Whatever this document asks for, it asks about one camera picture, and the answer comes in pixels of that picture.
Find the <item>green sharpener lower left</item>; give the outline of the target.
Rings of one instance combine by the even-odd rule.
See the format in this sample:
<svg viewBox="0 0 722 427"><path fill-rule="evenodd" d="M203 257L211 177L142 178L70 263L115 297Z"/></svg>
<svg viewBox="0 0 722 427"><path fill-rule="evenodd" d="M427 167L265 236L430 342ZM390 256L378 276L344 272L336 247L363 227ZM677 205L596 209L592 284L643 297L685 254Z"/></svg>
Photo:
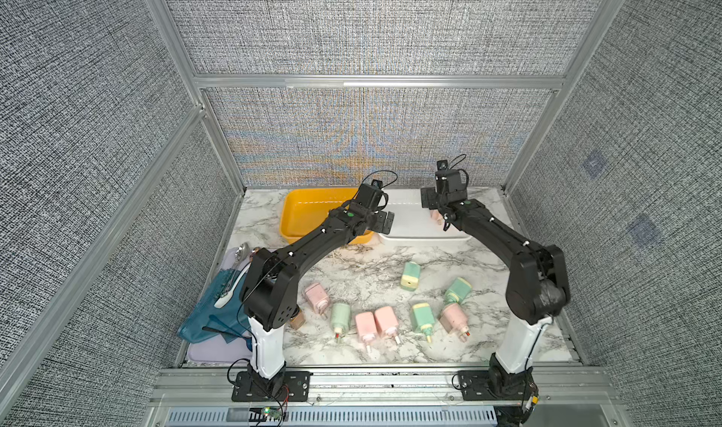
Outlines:
<svg viewBox="0 0 722 427"><path fill-rule="evenodd" d="M351 307L346 303L335 303L331 310L331 327L335 339L340 342L350 328L352 317Z"/></svg>

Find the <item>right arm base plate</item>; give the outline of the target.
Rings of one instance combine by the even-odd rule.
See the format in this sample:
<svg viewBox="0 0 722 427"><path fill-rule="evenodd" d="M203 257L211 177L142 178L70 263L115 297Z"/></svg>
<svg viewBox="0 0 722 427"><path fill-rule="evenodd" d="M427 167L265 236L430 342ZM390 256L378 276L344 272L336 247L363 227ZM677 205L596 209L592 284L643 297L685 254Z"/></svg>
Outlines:
<svg viewBox="0 0 722 427"><path fill-rule="evenodd" d="M531 370L508 374L503 369L457 372L454 384L465 401L536 402L539 389Z"/></svg>

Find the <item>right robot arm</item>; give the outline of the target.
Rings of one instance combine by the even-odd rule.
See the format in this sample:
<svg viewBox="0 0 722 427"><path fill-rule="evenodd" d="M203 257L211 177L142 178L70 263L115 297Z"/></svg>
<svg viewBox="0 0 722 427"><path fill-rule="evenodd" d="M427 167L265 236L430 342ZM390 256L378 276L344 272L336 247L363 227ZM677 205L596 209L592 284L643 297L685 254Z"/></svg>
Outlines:
<svg viewBox="0 0 722 427"><path fill-rule="evenodd" d="M476 199L420 190L421 206L436 210L447 226L477 239L509 269L505 298L511 318L505 338L490 363L506 374L522 374L545 330L571 299L567 265L558 246L542 246L524 237Z"/></svg>

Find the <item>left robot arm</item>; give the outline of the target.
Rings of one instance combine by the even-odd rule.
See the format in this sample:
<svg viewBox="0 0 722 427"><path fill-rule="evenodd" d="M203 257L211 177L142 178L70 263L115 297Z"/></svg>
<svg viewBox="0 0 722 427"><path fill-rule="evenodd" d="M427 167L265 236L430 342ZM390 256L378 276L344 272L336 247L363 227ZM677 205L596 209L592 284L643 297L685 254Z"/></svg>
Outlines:
<svg viewBox="0 0 722 427"><path fill-rule="evenodd" d="M239 295L254 340L250 369L255 376L272 381L285 372L284 328L297 310L306 272L368 231L388 233L394 214L387 203L385 192L370 197L358 194L329 211L319 226L293 244L256 253Z"/></svg>

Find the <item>aluminium front rail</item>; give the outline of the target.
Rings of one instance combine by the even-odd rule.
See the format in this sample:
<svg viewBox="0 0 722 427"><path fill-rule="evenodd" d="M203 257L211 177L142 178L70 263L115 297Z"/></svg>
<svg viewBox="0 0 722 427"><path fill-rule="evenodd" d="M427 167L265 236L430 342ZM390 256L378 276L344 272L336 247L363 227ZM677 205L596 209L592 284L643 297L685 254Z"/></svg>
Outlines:
<svg viewBox="0 0 722 427"><path fill-rule="evenodd" d="M465 401L457 372L479 365L309 366L306 402L231 400L237 370L161 373L144 426L502 426L530 409L529 426L630 426L633 421L601 368L541 363L536 402Z"/></svg>

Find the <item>lilac plastic tray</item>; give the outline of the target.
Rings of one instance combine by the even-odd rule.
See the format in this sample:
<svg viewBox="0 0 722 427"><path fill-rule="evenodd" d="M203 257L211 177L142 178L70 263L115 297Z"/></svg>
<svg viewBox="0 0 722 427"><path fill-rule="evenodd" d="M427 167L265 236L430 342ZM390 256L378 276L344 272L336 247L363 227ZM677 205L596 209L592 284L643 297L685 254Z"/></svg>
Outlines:
<svg viewBox="0 0 722 427"><path fill-rule="evenodd" d="M220 265L218 266L216 274L220 272ZM237 293L238 295L238 291L242 288L243 283L244 277L240 281L234 293ZM249 331L250 329L246 329L246 333L242 334L246 338L245 340L235 338L231 342L226 342L221 335L217 334L204 342L188 342L189 348L187 352L187 359L195 363L231 363L241 357L248 359L251 356L252 348L252 338Z"/></svg>

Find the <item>teal cloth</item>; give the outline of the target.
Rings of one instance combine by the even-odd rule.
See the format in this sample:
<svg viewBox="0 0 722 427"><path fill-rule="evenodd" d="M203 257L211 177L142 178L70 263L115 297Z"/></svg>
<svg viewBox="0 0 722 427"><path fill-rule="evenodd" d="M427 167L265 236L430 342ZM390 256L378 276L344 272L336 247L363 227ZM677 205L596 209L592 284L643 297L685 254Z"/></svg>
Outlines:
<svg viewBox="0 0 722 427"><path fill-rule="evenodd" d="M222 295L223 277L218 272L206 291L201 295L199 302L193 308L191 314L180 325L177 336L190 343L200 343L209 340L215 333L202 330L202 327L212 327L219 330L234 331L239 334L246 333L250 329L247 316L244 314L240 298L235 293L224 308L218 310L214 307L215 301ZM224 337L226 342L235 338Z"/></svg>

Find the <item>green sharpener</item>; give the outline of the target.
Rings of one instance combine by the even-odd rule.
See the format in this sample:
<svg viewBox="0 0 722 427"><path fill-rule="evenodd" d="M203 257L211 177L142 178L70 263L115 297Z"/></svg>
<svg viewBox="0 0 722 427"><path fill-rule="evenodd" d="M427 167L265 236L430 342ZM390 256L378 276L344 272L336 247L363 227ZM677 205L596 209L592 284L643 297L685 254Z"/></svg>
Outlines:
<svg viewBox="0 0 722 427"><path fill-rule="evenodd" d="M446 305L462 304L472 291L472 285L465 278L456 278L445 291L444 303Z"/></svg>
<svg viewBox="0 0 722 427"><path fill-rule="evenodd" d="M400 287L406 291L415 291L419 287L420 274L420 265L413 261L408 261L402 271Z"/></svg>
<svg viewBox="0 0 722 427"><path fill-rule="evenodd" d="M351 307L346 303L335 303L331 310L331 327L335 339L340 342L350 328L352 317Z"/></svg>
<svg viewBox="0 0 722 427"><path fill-rule="evenodd" d="M411 320L414 332L423 335L428 343L432 343L435 317L429 303L421 302L412 306Z"/></svg>

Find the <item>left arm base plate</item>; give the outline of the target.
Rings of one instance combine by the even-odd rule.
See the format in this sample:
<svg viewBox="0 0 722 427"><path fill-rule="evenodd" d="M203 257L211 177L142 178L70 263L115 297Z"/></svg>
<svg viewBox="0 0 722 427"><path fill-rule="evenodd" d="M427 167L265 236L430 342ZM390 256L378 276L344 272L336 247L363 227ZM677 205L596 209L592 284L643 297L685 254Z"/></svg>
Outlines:
<svg viewBox="0 0 722 427"><path fill-rule="evenodd" d="M310 390L311 372L282 370L271 379L255 371L239 372L233 383L231 400L246 402L306 402Z"/></svg>

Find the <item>white plastic storage box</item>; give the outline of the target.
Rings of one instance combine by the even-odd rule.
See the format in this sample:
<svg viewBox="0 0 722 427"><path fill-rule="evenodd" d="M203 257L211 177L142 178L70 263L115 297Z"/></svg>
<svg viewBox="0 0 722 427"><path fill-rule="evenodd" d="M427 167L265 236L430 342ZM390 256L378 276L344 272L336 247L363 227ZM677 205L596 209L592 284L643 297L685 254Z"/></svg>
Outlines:
<svg viewBox="0 0 722 427"><path fill-rule="evenodd" d="M389 189L389 202L385 210L395 214L389 234L378 233L379 241L388 246L445 246L462 244L471 236L449 228L432 215L433 211L421 206L419 189Z"/></svg>

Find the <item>small brown jar black lid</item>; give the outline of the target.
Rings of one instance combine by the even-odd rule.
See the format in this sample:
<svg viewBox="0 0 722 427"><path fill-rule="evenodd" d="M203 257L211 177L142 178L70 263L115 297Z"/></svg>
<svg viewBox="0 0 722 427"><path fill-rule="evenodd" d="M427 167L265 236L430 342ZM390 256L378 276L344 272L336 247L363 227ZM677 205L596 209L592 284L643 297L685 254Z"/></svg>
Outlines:
<svg viewBox="0 0 722 427"><path fill-rule="evenodd" d="M306 323L306 316L304 312L298 308L295 310L293 316L291 316L290 327L293 330L299 330Z"/></svg>

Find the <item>silver metal spoon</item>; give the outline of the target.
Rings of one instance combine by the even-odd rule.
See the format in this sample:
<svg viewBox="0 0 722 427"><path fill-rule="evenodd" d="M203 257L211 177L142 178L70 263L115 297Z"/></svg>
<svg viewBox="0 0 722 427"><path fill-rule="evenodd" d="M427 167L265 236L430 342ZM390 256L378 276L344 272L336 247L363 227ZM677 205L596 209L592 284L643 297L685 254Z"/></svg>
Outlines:
<svg viewBox="0 0 722 427"><path fill-rule="evenodd" d="M230 248L227 251L220 265L220 271L223 277L221 293L228 292L238 276L242 274L242 270L248 263L250 252L251 248L248 243L241 244L238 248Z"/></svg>

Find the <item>yellow plastic storage box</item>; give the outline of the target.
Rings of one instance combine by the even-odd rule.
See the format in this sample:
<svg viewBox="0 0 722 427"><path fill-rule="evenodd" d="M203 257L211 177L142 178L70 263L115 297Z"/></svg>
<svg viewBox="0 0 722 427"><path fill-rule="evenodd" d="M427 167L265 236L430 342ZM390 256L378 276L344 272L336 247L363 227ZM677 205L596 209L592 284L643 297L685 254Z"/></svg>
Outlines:
<svg viewBox="0 0 722 427"><path fill-rule="evenodd" d="M285 201L280 220L280 234L293 244L309 234L325 229L327 234L346 233L345 224L329 224L329 213L349 201L356 193L348 188L305 188L291 191Z"/></svg>

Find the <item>green sharpener right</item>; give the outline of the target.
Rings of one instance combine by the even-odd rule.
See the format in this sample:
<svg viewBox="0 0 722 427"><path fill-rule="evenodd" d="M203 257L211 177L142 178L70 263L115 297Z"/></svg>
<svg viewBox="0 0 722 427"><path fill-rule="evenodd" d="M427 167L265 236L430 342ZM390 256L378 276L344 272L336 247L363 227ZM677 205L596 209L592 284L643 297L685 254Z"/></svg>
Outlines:
<svg viewBox="0 0 722 427"><path fill-rule="evenodd" d="M445 291L444 303L446 305L462 304L472 291L472 285L465 278L456 278Z"/></svg>

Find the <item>pink sharpener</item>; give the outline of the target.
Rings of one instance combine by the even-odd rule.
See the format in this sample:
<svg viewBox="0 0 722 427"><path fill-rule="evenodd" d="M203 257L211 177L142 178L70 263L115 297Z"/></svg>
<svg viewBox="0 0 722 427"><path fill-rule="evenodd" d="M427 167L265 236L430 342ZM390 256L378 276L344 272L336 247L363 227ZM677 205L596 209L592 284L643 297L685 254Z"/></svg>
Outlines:
<svg viewBox="0 0 722 427"><path fill-rule="evenodd" d="M378 308L374 312L374 319L380 335L401 344L399 320L391 306Z"/></svg>
<svg viewBox="0 0 722 427"><path fill-rule="evenodd" d="M440 212L438 212L438 210L431 210L431 218L432 218L432 221L440 227L442 227L446 223L446 220L445 220L443 214L440 214Z"/></svg>
<svg viewBox="0 0 722 427"><path fill-rule="evenodd" d="M306 301L319 316L325 317L330 307L330 297L321 283L313 283L304 290Z"/></svg>
<svg viewBox="0 0 722 427"><path fill-rule="evenodd" d="M362 342L368 354L372 353L372 344L378 338L378 330L372 312L361 312L355 316L355 325L359 342Z"/></svg>
<svg viewBox="0 0 722 427"><path fill-rule="evenodd" d="M447 334L456 335L461 342L470 337L468 317L458 303L451 303L441 311L439 322Z"/></svg>

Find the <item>green sharpener upper centre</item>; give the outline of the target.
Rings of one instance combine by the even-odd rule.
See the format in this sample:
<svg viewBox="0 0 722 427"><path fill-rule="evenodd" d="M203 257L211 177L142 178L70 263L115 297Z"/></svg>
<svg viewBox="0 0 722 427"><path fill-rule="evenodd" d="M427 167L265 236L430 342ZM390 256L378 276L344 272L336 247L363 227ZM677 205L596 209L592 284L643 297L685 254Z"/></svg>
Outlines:
<svg viewBox="0 0 722 427"><path fill-rule="evenodd" d="M419 287L420 274L420 265L413 261L408 261L402 271L400 287L406 291L415 291Z"/></svg>

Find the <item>green sharpener lower centre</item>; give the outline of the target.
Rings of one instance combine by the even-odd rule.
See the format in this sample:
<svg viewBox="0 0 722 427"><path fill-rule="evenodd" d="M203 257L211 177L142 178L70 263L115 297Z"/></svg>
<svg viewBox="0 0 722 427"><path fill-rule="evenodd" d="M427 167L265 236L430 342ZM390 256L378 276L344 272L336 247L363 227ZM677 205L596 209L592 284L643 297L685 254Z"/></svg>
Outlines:
<svg viewBox="0 0 722 427"><path fill-rule="evenodd" d="M421 302L412 306L411 320L414 332L423 335L428 343L432 343L435 317L429 303Z"/></svg>

